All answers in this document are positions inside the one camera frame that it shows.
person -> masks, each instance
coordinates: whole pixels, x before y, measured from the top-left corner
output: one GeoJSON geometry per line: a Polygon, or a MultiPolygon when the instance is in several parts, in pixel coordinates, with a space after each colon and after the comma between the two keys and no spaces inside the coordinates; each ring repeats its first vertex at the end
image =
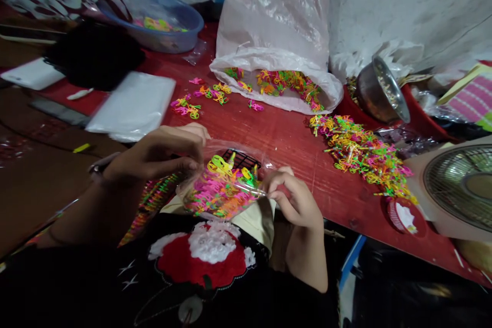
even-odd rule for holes
{"type": "Polygon", "coordinates": [[[288,273],[268,267],[272,212],[266,212],[267,224],[259,211],[264,204],[258,203],[234,218],[249,214],[242,223],[230,223],[180,215],[180,200],[174,198],[140,238],[117,248],[146,180],[200,170],[209,138],[196,123],[162,126],[109,164],[96,165],[94,181],[80,199],[37,244],[6,262],[0,273],[4,322],[64,327],[332,322],[323,218],[290,168],[263,182],[273,209],[277,202],[294,225],[285,256],[288,273]],[[172,154],[181,157],[171,159],[172,154]]]}

red table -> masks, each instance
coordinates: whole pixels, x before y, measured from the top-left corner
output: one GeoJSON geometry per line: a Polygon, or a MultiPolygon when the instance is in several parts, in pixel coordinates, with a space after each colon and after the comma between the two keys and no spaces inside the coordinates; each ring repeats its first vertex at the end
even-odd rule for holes
{"type": "MultiPolygon", "coordinates": [[[[146,62],[138,68],[141,72],[166,76],[177,81],[173,100],[197,90],[188,80],[200,77],[209,84],[217,83],[209,64],[215,56],[217,24],[207,24],[200,38],[208,44],[205,55],[196,66],[182,59],[182,55],[146,52],[146,62]]],[[[66,97],[80,88],[62,80],[39,94],[82,114],[91,115],[106,97],[105,93],[93,92],[79,100],[66,97]]],[[[398,233],[385,215],[385,204],[375,185],[367,184],[359,175],[343,173],[333,167],[333,159],[323,153],[326,148],[322,137],[314,137],[306,127],[306,116],[264,105],[263,112],[248,108],[248,100],[239,94],[228,95],[229,102],[221,106],[206,98],[194,98],[192,102],[202,105],[199,123],[206,126],[216,139],[226,139],[261,149],[272,162],[290,166],[296,176],[304,180],[312,190],[323,216],[358,233],[379,240],[399,250],[424,259],[432,264],[474,280],[484,286],[492,284],[478,270],[462,259],[464,267],[455,254],[452,242],[435,232],[429,224],[424,238],[415,238],[398,233]]],[[[192,122],[188,116],[168,111],[164,125],[180,126],[192,122]]]]}

black fabric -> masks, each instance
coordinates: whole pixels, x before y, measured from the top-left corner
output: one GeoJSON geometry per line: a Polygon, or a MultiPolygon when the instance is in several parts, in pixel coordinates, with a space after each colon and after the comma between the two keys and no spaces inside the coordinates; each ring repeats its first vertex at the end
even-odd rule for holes
{"type": "Polygon", "coordinates": [[[256,267],[223,290],[180,283],[169,285],[148,260],[152,243],[167,234],[191,232],[199,220],[159,214],[144,237],[120,249],[31,246],[14,255],[0,273],[4,326],[23,322],[50,326],[182,326],[178,307],[188,297],[203,299],[192,326],[330,326],[326,295],[268,268],[267,250],[248,234],[256,267]],[[137,283],[125,282],[133,278],[137,283]]]}

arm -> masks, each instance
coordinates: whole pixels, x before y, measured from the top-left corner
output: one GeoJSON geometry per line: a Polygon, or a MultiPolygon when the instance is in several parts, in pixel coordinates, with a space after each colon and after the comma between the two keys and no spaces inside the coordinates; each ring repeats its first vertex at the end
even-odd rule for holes
{"type": "Polygon", "coordinates": [[[294,177],[291,168],[280,168],[265,184],[268,197],[276,200],[288,221],[295,225],[285,261],[292,275],[321,293],[328,290],[328,271],[324,250],[323,216],[307,185],[294,177]],[[289,201],[279,185],[285,185],[289,201]]]}
{"type": "Polygon", "coordinates": [[[92,183],[39,239],[37,247],[117,246],[135,217],[146,180],[198,169],[207,138],[206,128],[197,123],[179,128],[163,126],[149,133],[109,164],[103,183],[92,183]],[[189,156],[169,160],[173,153],[189,156]]]}

white fluffy trim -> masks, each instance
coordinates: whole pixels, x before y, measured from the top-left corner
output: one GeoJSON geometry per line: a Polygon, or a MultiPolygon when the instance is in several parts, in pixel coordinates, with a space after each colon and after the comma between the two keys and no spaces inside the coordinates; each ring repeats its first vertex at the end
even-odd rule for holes
{"type": "Polygon", "coordinates": [[[191,256],[210,264],[224,261],[236,249],[234,238],[238,238],[240,234],[239,229],[230,223],[198,223],[188,239],[191,256]]]}
{"type": "Polygon", "coordinates": [[[256,264],[255,253],[251,248],[244,249],[244,261],[246,262],[246,268],[252,267],[256,264]]]}
{"type": "Polygon", "coordinates": [[[173,233],[164,237],[161,237],[157,241],[155,241],[152,246],[150,246],[150,251],[149,251],[149,260],[154,260],[162,256],[162,249],[164,246],[167,244],[170,244],[172,241],[174,241],[176,238],[186,236],[186,233],[179,232],[179,233],[173,233]]]}

